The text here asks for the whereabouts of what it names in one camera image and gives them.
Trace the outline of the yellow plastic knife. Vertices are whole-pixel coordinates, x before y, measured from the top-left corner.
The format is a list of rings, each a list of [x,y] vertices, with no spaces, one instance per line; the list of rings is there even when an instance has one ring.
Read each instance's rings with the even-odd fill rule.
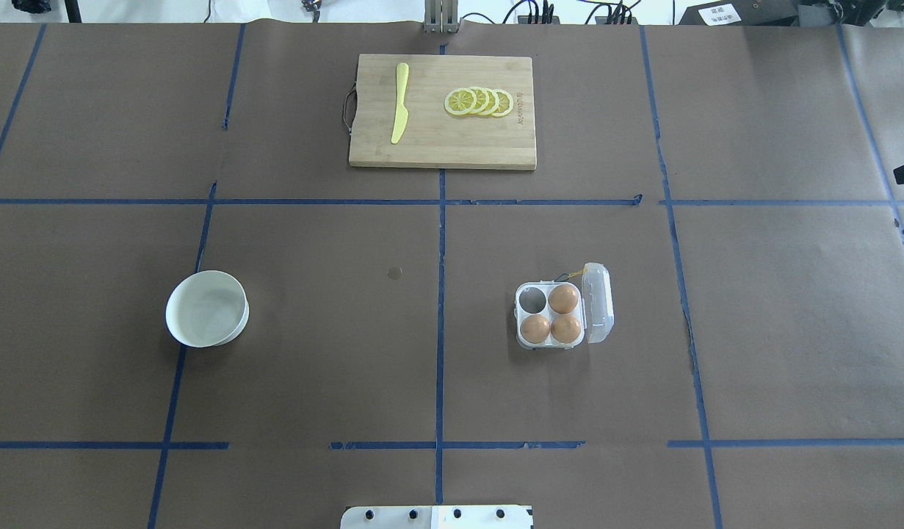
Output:
[[[409,111],[405,106],[409,78],[409,64],[401,62],[395,70],[395,108],[392,123],[391,144],[398,144],[408,125]]]

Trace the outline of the clear plastic egg carton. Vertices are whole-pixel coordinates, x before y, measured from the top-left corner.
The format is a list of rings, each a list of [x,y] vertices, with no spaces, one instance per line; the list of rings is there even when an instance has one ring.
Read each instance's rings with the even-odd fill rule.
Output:
[[[527,350],[600,344],[614,329],[612,278],[602,262],[552,281],[526,282],[513,295],[516,341]]]

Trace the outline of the brown egg front carton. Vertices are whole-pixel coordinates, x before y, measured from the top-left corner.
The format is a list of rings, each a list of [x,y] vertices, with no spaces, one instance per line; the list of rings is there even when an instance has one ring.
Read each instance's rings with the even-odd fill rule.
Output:
[[[560,344],[575,344],[579,341],[582,332],[582,321],[572,314],[562,314],[556,317],[550,325],[550,334]]]

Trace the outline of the bamboo cutting board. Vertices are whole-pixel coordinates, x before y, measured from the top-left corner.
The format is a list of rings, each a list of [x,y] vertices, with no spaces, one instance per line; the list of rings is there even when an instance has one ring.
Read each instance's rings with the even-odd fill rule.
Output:
[[[395,70],[409,64],[408,125],[398,144],[394,128]],[[452,116],[448,93],[472,86],[507,90],[508,116]],[[365,168],[535,170],[535,77],[529,57],[362,54],[355,77],[357,107],[349,164]]]

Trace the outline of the brown egg from bowl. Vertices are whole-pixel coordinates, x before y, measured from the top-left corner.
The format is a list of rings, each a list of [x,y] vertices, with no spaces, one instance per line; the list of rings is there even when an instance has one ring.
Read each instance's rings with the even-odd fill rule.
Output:
[[[522,320],[518,331],[528,344],[543,344],[550,335],[550,321],[545,315],[532,314]]]

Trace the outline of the lemon slice outermost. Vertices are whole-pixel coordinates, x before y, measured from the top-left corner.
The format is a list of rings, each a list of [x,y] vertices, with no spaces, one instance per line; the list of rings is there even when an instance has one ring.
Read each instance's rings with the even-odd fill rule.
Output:
[[[496,95],[496,108],[490,115],[495,118],[508,116],[513,110],[512,94],[509,94],[507,90],[500,90],[499,88],[494,90],[494,94]]]

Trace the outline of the lemon slice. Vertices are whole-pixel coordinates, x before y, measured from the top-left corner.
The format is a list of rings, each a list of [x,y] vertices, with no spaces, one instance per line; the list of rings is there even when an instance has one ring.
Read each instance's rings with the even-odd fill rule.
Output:
[[[443,107],[452,116],[466,116],[475,111],[478,97],[471,88],[458,88],[448,93]]]
[[[494,88],[485,88],[484,94],[486,96],[486,101],[484,107],[482,107],[481,111],[479,111],[479,115],[491,116],[495,113],[496,108],[499,106],[499,95],[496,94],[496,90]]]
[[[484,94],[484,87],[472,86],[468,87],[468,89],[474,94],[474,105],[471,110],[472,115],[479,116],[479,111],[481,111],[482,107],[484,107],[486,96]]]

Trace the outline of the brown egg carton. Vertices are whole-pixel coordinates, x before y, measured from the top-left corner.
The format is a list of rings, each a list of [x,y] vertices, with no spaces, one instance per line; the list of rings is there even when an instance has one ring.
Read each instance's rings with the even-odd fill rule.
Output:
[[[579,302],[580,294],[573,284],[559,284],[548,294],[549,307],[556,314],[572,314]]]
[[[582,321],[572,314],[562,314],[556,317],[550,325],[550,334],[560,344],[575,344],[579,341],[582,332]]]

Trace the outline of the white ceramic bowl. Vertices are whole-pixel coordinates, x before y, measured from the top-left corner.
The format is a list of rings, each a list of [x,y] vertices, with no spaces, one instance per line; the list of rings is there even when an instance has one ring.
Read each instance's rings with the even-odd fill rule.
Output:
[[[250,304],[242,284],[219,270],[190,275],[173,289],[165,307],[167,330],[190,348],[226,345],[246,328]]]

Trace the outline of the lemon slice top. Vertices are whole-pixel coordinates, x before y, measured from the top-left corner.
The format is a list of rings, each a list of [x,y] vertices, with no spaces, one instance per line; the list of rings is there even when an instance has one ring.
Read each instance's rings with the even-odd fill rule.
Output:
[[[471,88],[458,88],[448,93],[443,107],[452,116],[466,116],[475,111],[478,97]]]

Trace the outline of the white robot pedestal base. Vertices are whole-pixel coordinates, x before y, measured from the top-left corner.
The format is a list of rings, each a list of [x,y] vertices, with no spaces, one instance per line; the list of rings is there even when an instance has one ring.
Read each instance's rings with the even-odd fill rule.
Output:
[[[353,506],[341,515],[341,528],[533,528],[528,505]]]

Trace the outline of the brown egg rear carton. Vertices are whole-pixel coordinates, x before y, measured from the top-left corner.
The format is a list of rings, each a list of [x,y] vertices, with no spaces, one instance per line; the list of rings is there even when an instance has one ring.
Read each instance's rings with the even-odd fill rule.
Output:
[[[559,284],[548,294],[549,307],[556,314],[572,314],[579,302],[580,294],[573,284]]]

